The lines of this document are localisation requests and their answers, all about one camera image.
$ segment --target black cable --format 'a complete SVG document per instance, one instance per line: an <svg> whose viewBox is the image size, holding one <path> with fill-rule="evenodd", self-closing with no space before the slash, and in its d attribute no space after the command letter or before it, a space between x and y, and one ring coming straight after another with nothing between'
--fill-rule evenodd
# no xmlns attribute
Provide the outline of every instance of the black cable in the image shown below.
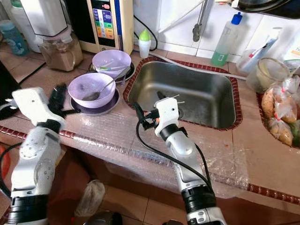
<svg viewBox="0 0 300 225"><path fill-rule="evenodd" d="M137 39L139 39L139 36L138 36L135 32L133 32L133 34L135 35L135 37L136 37Z"/></svg>
<svg viewBox="0 0 300 225"><path fill-rule="evenodd" d="M46 62L44 62L42 65L40 65L38 68L36 68L32 73L30 73L29 75L27 75L26 77L24 77L19 84L21 85L24 81L26 81L28 78L30 78L32 75L34 75L37 71L40 70L40 68L42 68L44 65L46 65Z"/></svg>
<svg viewBox="0 0 300 225"><path fill-rule="evenodd" d="M6 149L0 156L0 190L2 191L3 194L5 194L9 199L11 199L11 191L8 189L8 187L6 186L6 184L4 183L4 180L2 178L2 170L1 170L1 164L2 164L2 160L5 156L6 153L8 153L9 151L11 151L12 149L14 149L15 147L18 147L22 144L22 142L18 143L18 144L14 144L12 146L10 146L8 149Z"/></svg>
<svg viewBox="0 0 300 225"><path fill-rule="evenodd" d="M206 164L205 157L204 157L204 155L203 155L201 149L198 147L198 145L195 144L195 146L196 146L196 148L197 148L197 150L198 150L198 152L199 152L199 154L200 154L200 156L201 156L201 158L202 158L202 161L203 161L203 164L204 164L205 173L206 173L207 181L208 181L208 182L210 183L210 185L211 185L210 174L209 174L209 172L208 172L208 167L207 167L207 164Z"/></svg>
<svg viewBox="0 0 300 225"><path fill-rule="evenodd" d="M157 48L158 48L158 39L156 38L156 36L155 36L155 34L150 30L150 28L146 25L146 24L144 24L139 18L137 18L135 15L133 15L133 17L138 21L138 22L140 22L142 25L144 25L145 26L145 28L147 28L149 31L150 31L150 33L153 35L153 37L154 37L154 39L155 39L155 47L153 48L153 49L150 49L150 51L154 51L154 50L156 50Z"/></svg>
<svg viewBox="0 0 300 225"><path fill-rule="evenodd" d="M182 167L186 168L187 170L193 172L194 174L196 174L198 177L200 177L200 178L205 182L205 184L206 184L207 187L210 189L210 191L211 191L212 193L214 193L211 184L207 181L207 179L206 179L202 174L200 174L199 172L197 172L197 171L196 171L195 169L193 169L192 167L186 165L185 163L183 163L183 162L181 162L181 161L179 161L179 160L177 160L177 159L175 159L175 158L173 158L173 157L171 157L171 156L169 156L169 155L167 155L167 154L165 154L165 153L163 153L163 152L161 152L161 151L159 151L159 150L157 150L157 149L155 149L155 148L153 148L153 147L151 147L151 146L149 146L148 144L146 144L146 143L142 140L142 138L141 138L141 136L140 136L140 132L139 132L139 127L140 127L140 124L141 124L141 122L142 122L143 120L144 120L144 118L141 119L141 120L139 120L138 123L136 124L136 127L135 127L136 137L137 137L137 139L141 142L141 144L142 144L144 147L146 147L147 149L149 149L150 151L152 151L152 152L154 152L154 153L156 153L156 154L158 154L158 155L160 155L160 156L163 156L163 157L165 157L165 158L167 158L167 159L169 159L169 160L171 160L171 161L177 163L178 165L181 165Z"/></svg>

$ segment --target purple bowl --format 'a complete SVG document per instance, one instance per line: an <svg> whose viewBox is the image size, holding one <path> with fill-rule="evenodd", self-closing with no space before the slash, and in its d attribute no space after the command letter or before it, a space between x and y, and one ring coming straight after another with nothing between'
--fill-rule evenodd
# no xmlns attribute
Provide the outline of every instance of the purple bowl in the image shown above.
<svg viewBox="0 0 300 225"><path fill-rule="evenodd" d="M113 79L105 74L89 73L75 78L68 86L69 95L76 103L86 108L99 108L111 101L116 90L116 83L112 82L94 101L82 101L82 98L95 91L100 91Z"/></svg>
<svg viewBox="0 0 300 225"><path fill-rule="evenodd" d="M126 52L119 50L105 50L98 52L92 60L92 63L96 70L99 70L100 67L120 67L124 66L129 67L131 64L131 58ZM113 69L110 72L121 72L124 68Z"/></svg>

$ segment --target control panel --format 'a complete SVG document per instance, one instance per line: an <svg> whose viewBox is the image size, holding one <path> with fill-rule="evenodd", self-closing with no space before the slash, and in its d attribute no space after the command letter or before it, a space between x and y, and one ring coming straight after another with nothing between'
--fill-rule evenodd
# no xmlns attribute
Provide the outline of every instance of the control panel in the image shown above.
<svg viewBox="0 0 300 225"><path fill-rule="evenodd" d="M109 0L91 0L100 45L115 47L112 11Z"/></svg>

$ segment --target stainless steel sink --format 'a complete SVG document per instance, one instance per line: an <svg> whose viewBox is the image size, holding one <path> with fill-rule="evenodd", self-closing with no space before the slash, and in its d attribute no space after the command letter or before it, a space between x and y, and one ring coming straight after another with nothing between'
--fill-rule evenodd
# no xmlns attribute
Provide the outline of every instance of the stainless steel sink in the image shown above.
<svg viewBox="0 0 300 225"><path fill-rule="evenodd" d="M196 72L170 63L144 64L128 95L150 111L159 100L157 92L177 97L180 119L214 128L228 128L236 119L233 89L225 76Z"/></svg>

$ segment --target white robotic arm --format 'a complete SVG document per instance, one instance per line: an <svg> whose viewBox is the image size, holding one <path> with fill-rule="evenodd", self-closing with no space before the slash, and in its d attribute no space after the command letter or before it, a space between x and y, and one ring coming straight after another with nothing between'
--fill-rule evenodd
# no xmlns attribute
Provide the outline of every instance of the white robotic arm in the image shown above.
<svg viewBox="0 0 300 225"><path fill-rule="evenodd" d="M12 173L8 224L48 224L47 201L61 152L59 131L65 127L62 108L66 90L65 85L57 86L49 100L42 88L12 93L15 104L36 128L21 145L20 158Z"/></svg>
<svg viewBox="0 0 300 225"><path fill-rule="evenodd" d="M166 97L157 101L154 104L156 110L151 111L146 117L143 116L143 111L137 103L134 106L139 123L142 121L145 129L155 127L155 134L163 138L171 156L203 175L196 156L197 146L187 137L183 128L177 127L179 117L177 100ZM156 119L153 120L155 123L149 124L146 118ZM174 166L178 186L186 206L187 224L226 225L221 209L216 206L210 181L205 182L199 175L179 164Z"/></svg>

